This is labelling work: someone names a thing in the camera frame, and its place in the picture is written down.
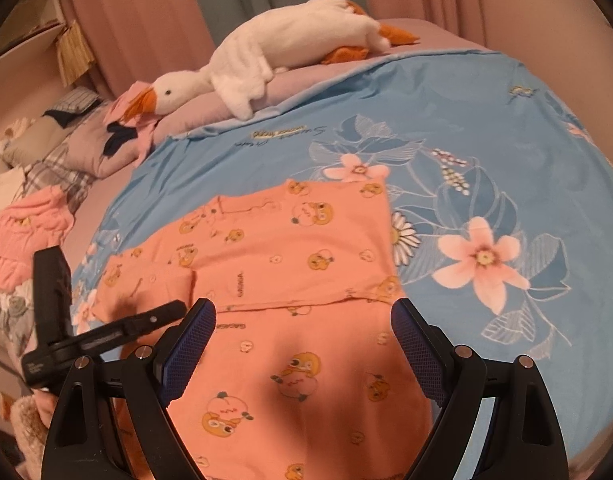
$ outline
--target pink pillow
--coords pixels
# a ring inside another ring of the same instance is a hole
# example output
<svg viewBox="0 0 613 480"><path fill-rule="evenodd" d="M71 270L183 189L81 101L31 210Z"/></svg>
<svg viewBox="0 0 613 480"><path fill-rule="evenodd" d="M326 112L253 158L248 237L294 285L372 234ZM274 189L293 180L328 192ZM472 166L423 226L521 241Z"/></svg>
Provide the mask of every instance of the pink pillow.
<svg viewBox="0 0 613 480"><path fill-rule="evenodd" d="M68 152L64 165L69 170L83 171L97 178L107 178L138 158L137 139L122 144L113 156L105 156L102 153L104 144L110 137L104 125L104 116L109 107L110 103L98 106L65 141Z"/></svg>

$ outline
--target stuffed toy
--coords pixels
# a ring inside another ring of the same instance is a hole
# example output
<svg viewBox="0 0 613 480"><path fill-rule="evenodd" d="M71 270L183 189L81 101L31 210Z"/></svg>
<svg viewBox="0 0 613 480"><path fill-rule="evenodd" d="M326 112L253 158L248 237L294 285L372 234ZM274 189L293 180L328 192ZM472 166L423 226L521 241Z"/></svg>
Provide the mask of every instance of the stuffed toy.
<svg viewBox="0 0 613 480"><path fill-rule="evenodd" d="M418 40L405 30L382 25L349 0L310 0L263 12L242 23L196 72L158 77L126 108L123 121L139 114L167 115L200 94L215 91L239 120L253 116L276 73L317 63L366 59L392 45Z"/></svg>

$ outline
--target plush toy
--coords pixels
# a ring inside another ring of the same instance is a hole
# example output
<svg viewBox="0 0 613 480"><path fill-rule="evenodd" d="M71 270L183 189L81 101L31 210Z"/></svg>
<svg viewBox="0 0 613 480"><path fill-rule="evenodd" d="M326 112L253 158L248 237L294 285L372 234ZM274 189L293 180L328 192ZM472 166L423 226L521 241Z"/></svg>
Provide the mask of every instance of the plush toy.
<svg viewBox="0 0 613 480"><path fill-rule="evenodd" d="M25 396L13 400L0 393L0 416L13 426L18 447L24 455L25 461L16 468L18 473L27 480L40 480L48 429L42 423L35 398Z"/></svg>
<svg viewBox="0 0 613 480"><path fill-rule="evenodd" d="M196 72L169 72L133 99L123 116L166 115L194 97L215 91L240 120L253 116L250 101L266 92L275 73L316 63L365 59L416 36L381 25L349 0L310 0L263 12L242 23Z"/></svg>
<svg viewBox="0 0 613 480"><path fill-rule="evenodd" d="M353 9L356 14L366 14L364 9L358 4L347 0L349 7ZM408 30L403 28L397 28L393 25L386 25L382 23L379 30L380 36L384 36L390 41L391 46L411 45L419 40L419 37L411 34ZM341 46L328 54L320 62L327 65L332 63L346 63L349 61L361 61L366 59L369 54L369 49L362 46Z"/></svg>

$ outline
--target cartoon duck print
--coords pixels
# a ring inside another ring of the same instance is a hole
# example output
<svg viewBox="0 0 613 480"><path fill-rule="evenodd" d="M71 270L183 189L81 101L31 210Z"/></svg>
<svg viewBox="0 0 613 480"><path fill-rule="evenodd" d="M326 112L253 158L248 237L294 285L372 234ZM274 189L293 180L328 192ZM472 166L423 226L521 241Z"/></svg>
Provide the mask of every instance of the cartoon duck print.
<svg viewBox="0 0 613 480"><path fill-rule="evenodd" d="M375 254L370 249L366 249L359 254L359 259L364 260L365 262L374 262Z"/></svg>
<svg viewBox="0 0 613 480"><path fill-rule="evenodd" d="M364 433L361 431L351 431L350 433L350 443L359 446L364 442Z"/></svg>
<svg viewBox="0 0 613 480"><path fill-rule="evenodd" d="M253 350L253 342L252 341L242 341L240 343L240 352L248 354L251 350Z"/></svg>
<svg viewBox="0 0 613 480"><path fill-rule="evenodd" d="M180 234L186 235L193 232L200 223L206 222L208 225L213 225L216 222L216 213L218 212L215 208L206 208L201 207L200 209L193 211L186 215L182 223L180 224Z"/></svg>
<svg viewBox="0 0 613 480"><path fill-rule="evenodd" d="M377 344L378 345L385 345L385 344L387 344L388 343L388 337L389 337L388 332L380 332L377 335Z"/></svg>
<svg viewBox="0 0 613 480"><path fill-rule="evenodd" d="M400 280L397 276L389 276L377 286L377 300L388 302L395 297L398 290L400 290Z"/></svg>
<svg viewBox="0 0 613 480"><path fill-rule="evenodd" d="M213 436L231 436L242 419L253 420L246 403L237 397L219 392L211 399L202 416L202 428Z"/></svg>
<svg viewBox="0 0 613 480"><path fill-rule="evenodd" d="M178 247L178 263L180 267L189 267L193 259L198 255L198 248L193 245Z"/></svg>
<svg viewBox="0 0 613 480"><path fill-rule="evenodd" d="M391 385L381 375L366 374L366 388L368 400L379 402L388 396Z"/></svg>
<svg viewBox="0 0 613 480"><path fill-rule="evenodd" d="M320 373L320 358L312 352L302 352L293 356L279 376L271 379L278 384L278 390L285 397L306 400L317 389L315 376Z"/></svg>
<svg viewBox="0 0 613 480"><path fill-rule="evenodd" d="M362 195L364 198L373 198L375 195L382 194L383 192L384 187L382 187L382 184L378 184L377 182L369 182L359 190L360 195Z"/></svg>
<svg viewBox="0 0 613 480"><path fill-rule="evenodd" d="M104 284L106 286L116 286L118 280L120 279L120 276L122 275L122 271L120 270L121 266L122 264L117 264L113 268L113 270L111 270L109 274L104 278Z"/></svg>
<svg viewBox="0 0 613 480"><path fill-rule="evenodd" d="M311 305L304 306L289 306L286 309L291 313L291 316L306 316L311 313L313 307Z"/></svg>
<svg viewBox="0 0 613 480"><path fill-rule="evenodd" d="M293 208L291 222L309 227L326 225L333 220L333 207L328 202L302 202Z"/></svg>
<svg viewBox="0 0 613 480"><path fill-rule="evenodd" d="M304 464L291 464L284 476L286 480L304 480Z"/></svg>
<svg viewBox="0 0 613 480"><path fill-rule="evenodd" d="M292 195L305 196L311 192L311 188L305 182L296 182L295 180L288 181L288 192Z"/></svg>
<svg viewBox="0 0 613 480"><path fill-rule="evenodd" d="M228 244L232 242L239 242L242 240L242 238L244 238L244 231L241 229L231 229L229 234L226 235L224 241Z"/></svg>
<svg viewBox="0 0 613 480"><path fill-rule="evenodd" d="M313 270L326 270L333 262L331 251L323 249L308 257L307 263L309 268Z"/></svg>

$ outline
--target goose orange beak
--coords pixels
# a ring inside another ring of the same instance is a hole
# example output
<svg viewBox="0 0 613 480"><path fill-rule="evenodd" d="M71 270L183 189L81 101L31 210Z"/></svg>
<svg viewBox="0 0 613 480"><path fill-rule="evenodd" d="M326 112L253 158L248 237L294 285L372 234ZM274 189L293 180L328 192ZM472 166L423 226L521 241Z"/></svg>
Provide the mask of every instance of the goose orange beak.
<svg viewBox="0 0 613 480"><path fill-rule="evenodd" d="M155 105L157 104L157 95L153 87L142 90L128 105L122 120L124 122L131 120L133 117L141 114L155 113Z"/></svg>

